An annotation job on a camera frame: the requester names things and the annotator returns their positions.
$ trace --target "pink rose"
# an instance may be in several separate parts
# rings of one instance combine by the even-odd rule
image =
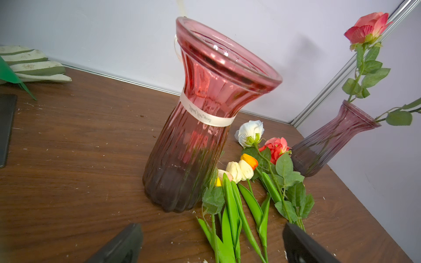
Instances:
[[[387,19],[389,18],[388,13],[372,13],[366,16],[361,17],[353,27],[348,29],[345,32],[345,37],[351,41],[351,44],[365,43],[366,37],[370,34],[368,39],[369,41],[379,37],[383,31],[392,23],[387,24]]]
[[[266,141],[263,147],[259,149],[259,151],[263,151],[264,149],[269,148],[271,153],[270,162],[276,164],[279,156],[288,152],[291,147],[288,147],[287,140],[282,138],[272,138]]]

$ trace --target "vase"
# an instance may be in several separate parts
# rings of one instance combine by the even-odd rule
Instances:
[[[237,112],[282,82],[256,55],[199,22],[179,17],[176,33],[184,89],[143,174],[145,193],[166,212],[193,208],[209,186]]]
[[[357,133],[380,127],[370,115],[343,101],[338,115],[291,149],[294,170],[315,175]]]

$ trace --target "wooden table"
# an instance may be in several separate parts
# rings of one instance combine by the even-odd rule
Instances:
[[[143,190],[147,158],[178,97],[67,72],[72,83],[28,84],[38,101],[14,85],[0,86],[0,92],[19,96],[7,165],[0,169],[0,261],[83,262],[138,222],[144,232],[139,262],[213,262],[196,220],[200,209],[165,213]],[[220,168],[239,159],[234,133],[255,119],[238,114]],[[265,138],[283,136],[291,146],[302,139],[292,126],[259,119]],[[304,182],[315,199],[304,220],[307,233],[341,262],[411,262],[329,167]],[[253,187],[261,201],[265,192]],[[285,223],[272,204],[271,262],[286,262]],[[240,242],[242,262],[259,262],[244,234]]]

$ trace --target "white tulip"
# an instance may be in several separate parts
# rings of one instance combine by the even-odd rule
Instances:
[[[241,172],[240,165],[238,162],[229,162],[226,166],[226,170],[232,175],[232,180],[235,183],[238,183],[241,181],[243,175]]]
[[[240,165],[240,169],[242,172],[242,178],[241,181],[245,181],[247,179],[251,179],[254,175],[253,168],[248,164],[245,160],[240,160],[238,162]]]
[[[253,143],[260,143],[263,132],[263,123],[260,120],[251,120],[240,126],[235,133],[235,138],[243,148],[247,148],[251,147]]]

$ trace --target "small purple vase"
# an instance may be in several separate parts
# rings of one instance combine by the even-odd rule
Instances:
[[[380,127],[370,115],[343,101],[338,115],[292,147],[294,171],[315,175],[357,133]]]

